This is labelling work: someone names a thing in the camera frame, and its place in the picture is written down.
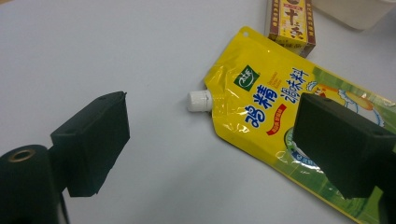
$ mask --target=green label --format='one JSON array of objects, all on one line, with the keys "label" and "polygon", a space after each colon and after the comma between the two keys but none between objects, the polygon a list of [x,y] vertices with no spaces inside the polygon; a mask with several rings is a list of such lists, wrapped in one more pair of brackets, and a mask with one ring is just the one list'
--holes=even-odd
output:
[{"label": "green label", "polygon": [[245,91],[250,91],[257,78],[259,78],[259,74],[257,74],[249,65],[247,65],[247,67],[241,72],[241,74],[233,83]]}]

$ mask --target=white container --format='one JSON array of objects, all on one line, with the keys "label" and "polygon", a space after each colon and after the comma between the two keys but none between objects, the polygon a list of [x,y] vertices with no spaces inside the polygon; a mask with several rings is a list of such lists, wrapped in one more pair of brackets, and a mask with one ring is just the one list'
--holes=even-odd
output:
[{"label": "white container", "polygon": [[358,30],[374,26],[396,6],[396,0],[312,0],[312,5]]}]

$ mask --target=brown box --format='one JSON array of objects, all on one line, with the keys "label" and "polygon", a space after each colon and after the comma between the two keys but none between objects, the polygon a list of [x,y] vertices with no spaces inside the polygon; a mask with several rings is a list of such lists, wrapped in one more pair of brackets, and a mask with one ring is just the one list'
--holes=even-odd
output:
[{"label": "brown box", "polygon": [[305,58],[316,45],[311,0],[268,0],[265,35]]}]

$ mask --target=yellow packaging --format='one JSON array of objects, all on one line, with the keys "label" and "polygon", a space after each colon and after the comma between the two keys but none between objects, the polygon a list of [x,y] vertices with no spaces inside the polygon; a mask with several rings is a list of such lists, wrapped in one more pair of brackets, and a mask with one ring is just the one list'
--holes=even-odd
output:
[{"label": "yellow packaging", "polygon": [[248,27],[242,28],[213,65],[205,84],[213,98],[219,137],[264,161],[357,222],[378,223],[382,192],[346,200],[292,142],[300,96],[333,99],[396,133],[396,107],[291,53]]},{"label": "yellow packaging", "polygon": [[306,58],[316,45],[311,0],[268,0],[265,35]]}]

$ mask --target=black foam block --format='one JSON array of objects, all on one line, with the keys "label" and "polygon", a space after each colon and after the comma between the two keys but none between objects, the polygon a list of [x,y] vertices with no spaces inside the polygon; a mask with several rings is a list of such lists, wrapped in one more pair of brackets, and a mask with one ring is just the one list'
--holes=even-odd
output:
[{"label": "black foam block", "polygon": [[303,93],[293,141],[345,198],[366,198],[380,182],[383,161],[394,158],[396,135],[331,99]]}]

